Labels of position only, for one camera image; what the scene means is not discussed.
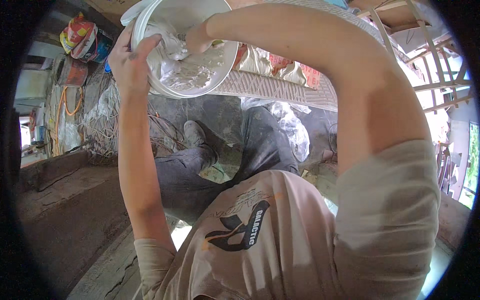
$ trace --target tattoo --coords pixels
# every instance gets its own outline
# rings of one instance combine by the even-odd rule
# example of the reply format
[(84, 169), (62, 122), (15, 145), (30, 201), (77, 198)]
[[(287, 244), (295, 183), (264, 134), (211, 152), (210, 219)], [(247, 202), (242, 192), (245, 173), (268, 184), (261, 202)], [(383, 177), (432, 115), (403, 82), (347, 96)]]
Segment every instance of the tattoo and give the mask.
[(128, 56), (128, 59), (134, 60), (134, 59), (137, 58), (137, 56), (138, 56), (138, 55), (137, 55), (135, 52), (132, 52), (132, 53)]

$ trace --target orange hose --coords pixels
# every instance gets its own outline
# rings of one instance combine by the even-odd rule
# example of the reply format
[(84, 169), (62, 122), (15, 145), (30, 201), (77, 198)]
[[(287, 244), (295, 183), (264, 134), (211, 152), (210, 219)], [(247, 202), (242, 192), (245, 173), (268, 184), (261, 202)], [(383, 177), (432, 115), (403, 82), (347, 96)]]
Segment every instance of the orange hose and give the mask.
[(67, 113), (67, 115), (73, 116), (80, 109), (80, 105), (82, 104), (82, 100), (84, 98), (84, 89), (83, 89), (83, 87), (80, 87), (80, 99), (78, 100), (77, 107), (75, 108), (75, 110), (73, 112), (69, 112), (68, 106), (67, 106), (67, 93), (66, 93), (66, 91), (67, 91), (67, 86), (65, 86), (63, 88), (63, 91), (62, 91), (61, 96), (60, 96), (59, 108), (57, 110), (57, 122), (55, 123), (55, 138), (57, 140), (57, 144), (56, 144), (57, 155), (60, 155), (60, 150), (59, 150), (59, 118), (60, 118), (61, 105), (65, 104), (65, 112)]

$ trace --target printed logo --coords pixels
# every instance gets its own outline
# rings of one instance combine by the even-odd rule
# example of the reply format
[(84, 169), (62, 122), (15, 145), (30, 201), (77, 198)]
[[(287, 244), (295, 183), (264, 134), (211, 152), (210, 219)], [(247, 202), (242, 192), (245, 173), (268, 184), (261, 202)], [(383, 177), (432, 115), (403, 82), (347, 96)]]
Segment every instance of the printed logo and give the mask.
[[(258, 240), (260, 228), (266, 210), (270, 204), (266, 200), (261, 200), (253, 208), (247, 225), (243, 224), (238, 215), (221, 217), (220, 222), (228, 231), (212, 231), (205, 235), (205, 242), (209, 242), (225, 251), (240, 251), (249, 249), (255, 245)], [(238, 244), (229, 244), (228, 239), (234, 235), (244, 233), (243, 239)]]

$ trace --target window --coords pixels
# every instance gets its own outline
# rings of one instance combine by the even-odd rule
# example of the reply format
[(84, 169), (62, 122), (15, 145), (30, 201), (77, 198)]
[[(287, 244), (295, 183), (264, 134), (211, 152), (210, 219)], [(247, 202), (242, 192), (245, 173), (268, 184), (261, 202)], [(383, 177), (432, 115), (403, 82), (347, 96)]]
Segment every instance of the window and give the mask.
[(468, 147), (468, 164), (463, 181), (462, 192), (458, 199), (462, 204), (472, 209), (475, 194), (477, 192), (479, 171), (479, 125), (470, 122), (470, 138)]

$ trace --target beige t-shirt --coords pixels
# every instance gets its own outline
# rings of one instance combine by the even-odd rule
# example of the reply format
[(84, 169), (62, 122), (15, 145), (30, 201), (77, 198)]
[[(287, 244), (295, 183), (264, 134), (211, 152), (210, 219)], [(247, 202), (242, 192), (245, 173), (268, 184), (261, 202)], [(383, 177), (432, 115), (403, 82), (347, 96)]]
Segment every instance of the beige t-shirt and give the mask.
[(175, 255), (134, 242), (144, 299), (415, 299), (430, 270), (440, 191), (433, 147), (410, 141), (316, 188), (264, 171), (221, 193)]

